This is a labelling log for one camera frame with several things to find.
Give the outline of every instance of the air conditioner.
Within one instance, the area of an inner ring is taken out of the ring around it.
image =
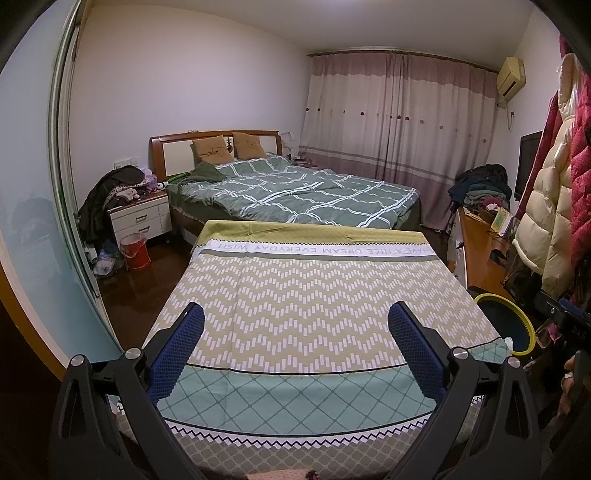
[[[501,96],[501,103],[507,103],[525,85],[523,60],[507,57],[496,78],[496,89]]]

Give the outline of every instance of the curtain rod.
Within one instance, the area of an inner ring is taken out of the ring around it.
[[[451,57],[442,57],[441,55],[433,55],[431,53],[418,53],[415,51],[406,51],[406,50],[390,50],[387,48],[380,48],[380,49],[376,49],[376,48],[363,48],[361,50],[332,50],[332,51],[320,51],[320,52],[316,52],[316,53],[308,53],[309,57],[321,57],[323,55],[333,55],[335,53],[358,53],[358,52],[379,52],[379,53],[383,53],[383,52],[389,52],[389,53],[400,53],[402,55],[415,55],[417,57],[429,57],[431,59],[439,59],[439,60],[449,60],[449,61],[454,61],[456,63],[465,63],[467,65],[470,65],[472,67],[476,67],[477,69],[483,69],[486,70],[487,72],[492,72],[492,73],[499,73],[499,70],[495,70],[495,69],[491,69],[490,67],[485,67],[484,65],[478,65],[477,63],[471,62],[471,61],[465,61],[465,60],[458,60],[458,59],[453,59]]]

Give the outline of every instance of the red coat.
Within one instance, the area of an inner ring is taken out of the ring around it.
[[[573,267],[591,250],[591,80],[584,75],[573,127],[570,154],[572,180],[571,262]]]

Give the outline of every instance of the ceiling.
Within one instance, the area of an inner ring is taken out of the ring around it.
[[[310,52],[393,47],[499,68],[515,53],[530,0],[95,0],[164,5],[229,18]]]

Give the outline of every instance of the brown pillow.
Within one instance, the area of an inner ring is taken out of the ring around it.
[[[267,154],[261,147],[261,139],[257,135],[248,135],[233,132],[234,148],[238,160],[250,160],[252,158],[266,158]]]
[[[211,165],[221,165],[230,163],[234,158],[230,155],[226,142],[223,137],[208,137],[193,140],[191,143],[195,165],[200,161],[210,163]]]

